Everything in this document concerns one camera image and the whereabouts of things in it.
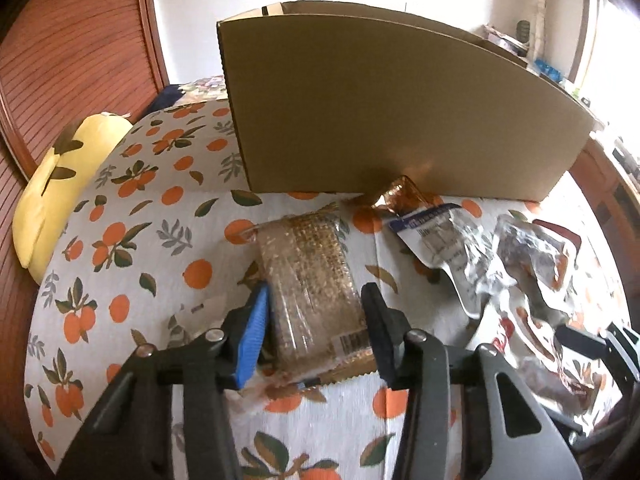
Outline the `brown grain cracker pack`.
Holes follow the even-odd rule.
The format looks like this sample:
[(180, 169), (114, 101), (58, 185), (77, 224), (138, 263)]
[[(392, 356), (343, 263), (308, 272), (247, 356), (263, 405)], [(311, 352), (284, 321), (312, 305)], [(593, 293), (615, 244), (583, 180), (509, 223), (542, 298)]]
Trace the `brown grain cracker pack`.
[(274, 364), (290, 384), (329, 384), (375, 370), (345, 238), (333, 207), (254, 231), (269, 286)]

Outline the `silver blue foil snack bag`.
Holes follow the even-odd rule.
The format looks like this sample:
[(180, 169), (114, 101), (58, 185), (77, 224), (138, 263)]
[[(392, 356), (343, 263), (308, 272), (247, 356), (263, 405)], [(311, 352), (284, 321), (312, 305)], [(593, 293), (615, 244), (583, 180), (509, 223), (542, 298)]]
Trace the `silver blue foil snack bag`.
[(465, 314), (478, 320), (491, 298), (514, 284), (495, 235), (455, 203), (420, 209), (387, 223), (424, 266), (449, 276)]

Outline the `orange chicken feet snack bag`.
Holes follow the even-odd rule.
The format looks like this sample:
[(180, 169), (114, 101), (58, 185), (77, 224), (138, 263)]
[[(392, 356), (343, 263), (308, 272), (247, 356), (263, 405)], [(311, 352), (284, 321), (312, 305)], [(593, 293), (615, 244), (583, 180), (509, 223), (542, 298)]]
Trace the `orange chicken feet snack bag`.
[(604, 363), (562, 347), (554, 328), (533, 317), (515, 287), (486, 302), (469, 346), (479, 344), (493, 346), (538, 400), (564, 415), (600, 419), (622, 400)]

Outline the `small white candy pack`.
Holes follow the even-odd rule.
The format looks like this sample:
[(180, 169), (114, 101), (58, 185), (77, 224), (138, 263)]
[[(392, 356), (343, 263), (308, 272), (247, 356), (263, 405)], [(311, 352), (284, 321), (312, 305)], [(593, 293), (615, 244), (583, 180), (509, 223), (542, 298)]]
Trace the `small white candy pack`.
[(211, 296), (193, 307), (184, 307), (174, 318), (190, 337), (196, 337), (210, 328), (220, 327), (228, 311), (226, 294)]

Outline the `red snack packet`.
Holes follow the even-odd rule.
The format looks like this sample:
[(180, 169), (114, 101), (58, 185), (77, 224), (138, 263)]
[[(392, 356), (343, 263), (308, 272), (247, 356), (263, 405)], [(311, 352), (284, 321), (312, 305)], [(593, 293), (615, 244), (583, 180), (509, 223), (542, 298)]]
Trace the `red snack packet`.
[(533, 224), (536, 224), (536, 226), (542, 226), (543, 228), (566, 238), (575, 246), (576, 252), (579, 252), (579, 249), (582, 247), (582, 238), (577, 233), (567, 229), (565, 226), (559, 226), (556, 223), (541, 219), (534, 219)]

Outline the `orange print bed sheet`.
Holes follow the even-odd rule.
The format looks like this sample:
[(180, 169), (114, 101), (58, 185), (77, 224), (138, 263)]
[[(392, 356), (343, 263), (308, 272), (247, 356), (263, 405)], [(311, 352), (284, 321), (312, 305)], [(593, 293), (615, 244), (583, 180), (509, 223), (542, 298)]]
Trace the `orange print bed sheet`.
[[(580, 235), (572, 325), (597, 333), (630, 324), (618, 271), (597, 217), (570, 174), (541, 204), (433, 195), (469, 211), (488, 232), (500, 214), (541, 218)], [(25, 372), (32, 432), (53, 471), (93, 405), (138, 344), (191, 341), (174, 318), (226, 294), (242, 307), (259, 280), (259, 252), (241, 232), (306, 214), (349, 195), (248, 190), (230, 108), (209, 101), (152, 113), (134, 125), (85, 187), (55, 246), (36, 301)], [(366, 207), (337, 209), (360, 288), (374, 281), (387, 304), (445, 344), (474, 337), (477, 322), (450, 281), (428, 281), (419, 260)], [(372, 373), (247, 408), (229, 392), (234, 440), (249, 479), (390, 479), (407, 405)]]

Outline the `clear silver snack pouch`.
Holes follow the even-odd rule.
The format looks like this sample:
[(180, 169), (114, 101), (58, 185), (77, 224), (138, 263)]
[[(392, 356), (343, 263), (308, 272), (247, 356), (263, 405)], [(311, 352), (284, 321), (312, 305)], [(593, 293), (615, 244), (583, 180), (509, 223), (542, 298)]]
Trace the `clear silver snack pouch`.
[(504, 266), (536, 278), (549, 292), (565, 292), (572, 278), (577, 246), (546, 226), (500, 214), (495, 233)]

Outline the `gold brown foil wrapper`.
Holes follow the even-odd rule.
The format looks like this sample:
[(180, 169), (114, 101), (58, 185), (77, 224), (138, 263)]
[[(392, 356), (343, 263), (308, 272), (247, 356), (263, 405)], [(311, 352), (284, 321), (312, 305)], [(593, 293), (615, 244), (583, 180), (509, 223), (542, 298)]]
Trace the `gold brown foil wrapper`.
[(433, 195), (423, 194), (407, 176), (401, 176), (382, 190), (364, 193), (351, 198), (347, 203), (358, 207), (390, 212), (395, 216), (404, 216), (420, 208), (430, 209), (442, 202)]

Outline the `wooden side cabinet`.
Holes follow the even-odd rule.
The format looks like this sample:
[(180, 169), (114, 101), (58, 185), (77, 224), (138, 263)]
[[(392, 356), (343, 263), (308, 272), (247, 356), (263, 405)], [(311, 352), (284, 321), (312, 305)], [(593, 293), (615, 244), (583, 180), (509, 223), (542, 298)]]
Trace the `wooden side cabinet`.
[(582, 190), (612, 250), (625, 285), (639, 285), (639, 194), (620, 164), (590, 136), (570, 175)]

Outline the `brown cardboard box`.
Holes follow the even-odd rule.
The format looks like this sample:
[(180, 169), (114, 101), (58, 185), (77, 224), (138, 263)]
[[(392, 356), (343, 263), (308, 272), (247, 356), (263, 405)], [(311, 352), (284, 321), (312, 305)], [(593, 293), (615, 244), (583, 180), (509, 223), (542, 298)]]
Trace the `brown cardboard box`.
[(600, 122), (470, 32), (362, 4), (293, 1), (220, 21), (247, 182), (258, 193), (543, 200)]

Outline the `floral quilt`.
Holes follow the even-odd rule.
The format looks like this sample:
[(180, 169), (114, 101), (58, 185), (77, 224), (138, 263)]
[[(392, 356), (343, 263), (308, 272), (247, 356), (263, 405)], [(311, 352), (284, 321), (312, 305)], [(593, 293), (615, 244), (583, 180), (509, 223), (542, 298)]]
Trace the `floral quilt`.
[(154, 98), (146, 107), (142, 116), (163, 110), (166, 107), (182, 104), (199, 103), (210, 100), (225, 100), (228, 98), (224, 76), (211, 76), (184, 82), (170, 84)]

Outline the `yellow plush pillow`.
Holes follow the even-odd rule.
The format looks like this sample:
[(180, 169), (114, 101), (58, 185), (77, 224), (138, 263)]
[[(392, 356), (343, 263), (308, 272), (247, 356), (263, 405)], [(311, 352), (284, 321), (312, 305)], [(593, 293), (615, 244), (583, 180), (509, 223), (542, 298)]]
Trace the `yellow plush pillow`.
[(124, 116), (90, 115), (67, 124), (44, 153), (12, 220), (18, 261), (36, 283), (44, 278), (79, 196), (130, 129)]

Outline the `wooden headboard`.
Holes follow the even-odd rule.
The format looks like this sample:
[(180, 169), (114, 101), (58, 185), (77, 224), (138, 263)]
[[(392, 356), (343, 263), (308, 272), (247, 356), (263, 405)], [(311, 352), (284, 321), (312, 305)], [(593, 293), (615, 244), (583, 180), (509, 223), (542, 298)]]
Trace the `wooden headboard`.
[(1, 0), (1, 426), (40, 452), (23, 396), (36, 284), (11, 221), (38, 162), (72, 120), (142, 117), (168, 84), (153, 0)]

